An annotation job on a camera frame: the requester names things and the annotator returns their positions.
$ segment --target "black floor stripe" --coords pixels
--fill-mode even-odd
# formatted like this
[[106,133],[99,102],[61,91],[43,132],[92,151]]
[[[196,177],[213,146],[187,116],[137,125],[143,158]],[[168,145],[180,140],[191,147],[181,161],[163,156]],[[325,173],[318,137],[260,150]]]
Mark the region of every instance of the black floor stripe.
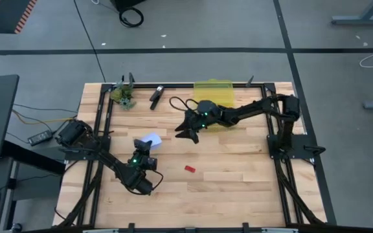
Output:
[[[182,54],[182,53],[271,53],[271,54],[358,54],[373,53],[364,49],[285,49],[285,48],[174,48],[174,49],[97,49],[97,54]],[[92,49],[0,50],[6,55],[82,55],[94,54]]]
[[[295,56],[291,51],[291,43],[290,43],[290,39],[288,36],[286,24],[284,22],[282,9],[280,7],[280,3],[278,2],[278,0],[273,0],[273,2],[274,2],[276,14],[277,14],[278,24],[280,25],[280,30],[282,33],[284,46],[285,48],[289,49],[287,52],[289,65],[290,65],[291,73],[293,75],[293,81],[295,83],[297,96],[300,99],[300,108],[302,109],[302,115],[303,115],[304,124],[306,126],[306,132],[308,133],[308,135],[311,135],[315,143],[317,143],[315,132],[313,130],[313,125],[310,119],[308,105],[306,103],[306,97],[304,96],[304,91],[302,87],[302,82],[300,80],[299,71],[297,70]],[[335,213],[333,212],[333,206],[330,200],[329,189],[326,183],[326,177],[324,176],[323,165],[322,165],[322,161],[320,157],[317,157],[315,159],[315,164],[316,164],[315,171],[316,171],[317,181],[319,183],[319,189],[321,191],[321,197],[322,197],[322,201],[324,205],[324,210],[326,212],[327,222],[336,225]]]

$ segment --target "wooden table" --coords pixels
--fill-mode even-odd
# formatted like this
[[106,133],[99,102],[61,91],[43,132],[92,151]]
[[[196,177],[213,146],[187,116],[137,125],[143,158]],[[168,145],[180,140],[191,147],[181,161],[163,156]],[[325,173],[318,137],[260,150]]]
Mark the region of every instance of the wooden table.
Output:
[[[275,85],[277,93],[293,94],[290,82]],[[100,86],[101,83],[85,85],[78,113],[78,119],[92,127]],[[129,111],[118,105],[113,107],[110,152],[127,161],[135,149],[133,139],[157,133],[163,143],[151,151],[151,156],[158,158],[158,171],[164,180],[151,196],[137,196],[127,192],[115,174],[104,168],[95,227],[127,228],[128,223],[135,223],[137,228],[241,227],[244,222],[250,227],[284,226],[274,162],[267,147],[266,116],[242,120],[230,129],[201,131],[199,144],[194,144],[175,138],[174,129],[182,123],[184,113],[168,103],[172,96],[193,98],[193,89],[165,89],[155,111],[151,111],[149,97],[153,92],[154,89],[136,89],[133,97],[137,105]],[[236,107],[262,97],[257,88],[235,88],[234,95]],[[106,107],[101,129],[105,118]],[[301,120],[295,123],[294,133],[304,133]],[[80,161],[64,175],[57,206],[63,216],[81,196],[86,164]],[[196,168],[196,172],[184,170],[186,165]],[[292,165],[299,195],[319,219],[326,221],[313,166],[297,159],[292,160]],[[147,178],[154,184],[159,180],[152,172]],[[295,222],[293,203],[287,197]],[[91,200],[84,223],[88,223],[90,208]],[[56,216],[53,224],[59,222],[61,219]]]

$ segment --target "yellow plastic bin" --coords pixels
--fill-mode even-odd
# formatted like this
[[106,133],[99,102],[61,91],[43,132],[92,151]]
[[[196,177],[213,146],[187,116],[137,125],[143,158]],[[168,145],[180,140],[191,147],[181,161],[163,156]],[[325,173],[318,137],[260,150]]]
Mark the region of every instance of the yellow plastic bin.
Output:
[[[234,90],[232,82],[229,80],[210,79],[208,81],[199,81],[194,83],[194,100],[211,100],[215,104],[225,107],[234,107]],[[209,132],[226,131],[219,125],[209,126]]]

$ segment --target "black cable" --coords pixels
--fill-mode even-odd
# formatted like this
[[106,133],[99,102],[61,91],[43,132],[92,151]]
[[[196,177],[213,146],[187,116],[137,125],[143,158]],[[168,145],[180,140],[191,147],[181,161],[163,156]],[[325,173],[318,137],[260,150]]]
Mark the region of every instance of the black cable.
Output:
[[[35,177],[30,177],[30,178],[26,178],[26,179],[18,180],[18,181],[16,181],[16,182],[18,183],[18,182],[22,182],[22,181],[31,180],[31,179],[42,179],[42,178],[46,178],[46,177],[49,177],[49,176],[57,177],[58,175],[50,174],[50,175],[44,175],[44,176],[41,176],[41,177],[35,176]],[[5,186],[0,187],[0,190],[3,189],[3,188],[6,188],[7,186],[8,186],[8,185],[5,185]]]
[[91,42],[91,39],[90,39],[89,33],[87,32],[87,29],[86,29],[86,27],[85,27],[85,25],[84,25],[84,22],[83,22],[83,19],[82,19],[82,15],[80,14],[80,11],[78,10],[76,0],[73,0],[73,1],[74,1],[74,5],[76,6],[76,10],[77,10],[78,17],[80,18],[80,21],[82,22],[82,25],[83,25],[84,31],[85,31],[85,33],[86,33],[86,35],[87,35],[87,38],[89,39],[89,42],[90,42],[91,48],[93,49],[93,52],[95,53],[96,60],[97,60],[97,65],[98,65],[98,68],[100,69],[100,72],[102,73],[103,81],[106,82],[106,78],[104,77],[104,73],[103,73],[102,66],[100,65],[100,61],[98,60],[98,56],[97,56],[97,52],[96,52],[95,46],[93,45],[93,42]]
[[70,112],[70,113],[77,113],[76,111],[71,111],[71,110],[67,110],[67,109],[40,109],[40,108],[37,108],[37,107],[29,107],[29,106],[25,106],[25,105],[22,105],[22,104],[14,104],[14,105],[19,106],[19,107],[25,107],[27,109],[39,110],[39,111],[66,111],[66,112]]
[[63,220],[65,220],[65,217],[63,217],[61,214],[58,213],[58,211],[57,211],[57,206],[54,207],[54,213],[56,213],[56,214],[58,215],[58,217],[60,217],[60,218],[62,218]]
[[[129,10],[132,10],[132,11],[136,12],[141,17],[141,20],[138,23],[135,23],[135,24],[130,23],[125,17],[123,17],[123,13],[125,13]],[[127,7],[127,8],[124,8],[122,10],[119,10],[119,21],[120,21],[120,24],[122,24],[123,26],[125,26],[127,28],[134,28],[134,27],[139,27],[143,24],[144,17],[143,17],[143,14],[140,10],[138,10],[134,7]]]
[[24,142],[25,144],[30,144],[30,142],[27,142],[27,141],[25,141],[25,140],[23,140],[23,139],[21,139],[21,138],[15,136],[15,135],[13,135],[13,134],[10,133],[10,132],[6,132],[6,134],[7,134],[7,135],[11,135],[11,136],[13,136],[14,138],[20,140],[21,142]]
[[[140,10],[134,8],[134,7],[127,7],[127,8],[123,8],[122,10],[116,10],[114,8],[106,6],[105,4],[103,4],[101,2],[99,2],[98,5],[106,7],[108,9],[114,11],[114,13],[119,14],[120,23],[127,28],[139,27],[143,24],[144,16],[143,16],[142,12]],[[123,17],[123,13],[127,12],[128,10],[132,10],[132,11],[136,12],[141,17],[141,20],[139,21],[139,23],[136,23],[136,24],[129,23],[129,21],[125,17]]]
[[18,113],[18,111],[15,111],[15,110],[12,110],[15,114],[18,114],[20,115],[21,117],[23,118],[27,118],[27,119],[30,119],[30,120],[35,120],[35,121],[38,121],[40,122],[41,124],[44,124],[49,130],[50,132],[52,132],[52,129],[50,128],[50,126],[48,124],[46,124],[45,122],[41,121],[41,120],[38,120],[38,119],[35,119],[35,118],[32,118],[32,117],[28,117],[28,116],[24,116],[22,115],[21,113]]
[[66,123],[66,122],[70,122],[70,120],[66,120],[65,122],[63,122],[56,130],[54,130],[53,132],[51,132],[53,135],[55,134],[55,133],[57,133],[63,126],[64,126],[64,124]]
[[314,163],[312,163],[309,159],[303,159],[304,161],[306,161],[306,162],[308,162],[308,163],[310,163],[312,166],[314,166],[315,164]]
[[[95,152],[95,153],[102,153],[102,152],[99,152],[99,151],[96,151],[96,150],[93,150],[93,149],[87,149],[87,148],[72,148],[72,147],[68,147],[68,148],[65,148],[65,149],[60,148],[60,150],[61,150],[61,151],[64,151],[64,152],[67,151],[67,150],[72,150],[72,151],[89,151],[89,152]],[[119,177],[120,177],[121,179],[123,179],[123,175],[122,175],[122,173],[120,172],[119,168],[118,168],[117,166],[115,166],[115,168],[116,168],[116,171],[117,171],[117,174],[119,175]],[[160,185],[160,183],[162,182],[162,180],[163,180],[163,175],[162,175],[161,173],[157,172],[157,171],[153,171],[153,172],[158,173],[159,175],[162,176],[162,178],[161,178],[161,180],[159,181],[159,183],[155,186],[155,188],[156,188],[156,187],[158,187],[158,185]],[[126,186],[124,183],[122,183],[122,185],[123,185],[123,186],[125,187],[125,189],[127,189],[127,191],[128,191],[129,193],[131,193],[131,194],[135,194],[135,195],[147,195],[147,194],[141,194],[141,193],[137,193],[137,192],[134,192],[134,191],[130,190],[129,187]]]
[[[181,103],[186,107],[186,109],[180,109],[180,108],[178,108],[178,107],[175,107],[175,106],[172,104],[172,99],[174,99],[174,98],[177,99],[177,100],[179,100],[179,101],[181,101]],[[196,101],[193,100],[193,99],[188,99],[188,100],[186,100],[186,101],[184,102],[184,101],[183,101],[180,97],[178,97],[178,96],[173,96],[173,97],[171,97],[171,98],[169,99],[169,104],[171,105],[171,107],[173,107],[173,108],[176,109],[176,110],[180,110],[180,111],[192,110],[192,111],[195,111],[196,109],[192,109],[192,108],[188,107],[188,105],[187,105],[188,101],[193,101],[194,103],[198,104],[198,102],[196,102]]]
[[[70,169],[72,168],[78,161],[74,161],[72,164],[70,164],[70,166],[68,166],[65,170],[64,170],[64,173],[63,175]],[[57,211],[57,206],[54,207],[54,213],[56,213],[58,215],[58,217],[62,218],[63,220],[65,220],[65,217],[63,217],[61,214],[58,213]]]
[[153,172],[155,172],[156,174],[159,174],[161,175],[161,180],[158,182],[158,184],[155,185],[155,187],[152,188],[152,190],[155,190],[163,181],[163,175],[162,173],[158,172],[158,171],[155,171],[155,170],[152,170]]
[[78,161],[74,161],[72,164],[70,164],[70,166],[68,166],[65,170],[64,170],[64,174],[71,168],[73,167]]

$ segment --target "black stapler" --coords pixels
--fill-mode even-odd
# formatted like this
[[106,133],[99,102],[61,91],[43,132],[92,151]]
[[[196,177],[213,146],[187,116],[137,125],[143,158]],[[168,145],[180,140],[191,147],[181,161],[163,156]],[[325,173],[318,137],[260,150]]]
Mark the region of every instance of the black stapler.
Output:
[[152,105],[150,106],[151,110],[154,110],[156,105],[158,104],[159,99],[161,98],[163,91],[164,91],[163,86],[159,86],[156,91],[153,93],[153,95],[150,97],[149,101],[152,102]]

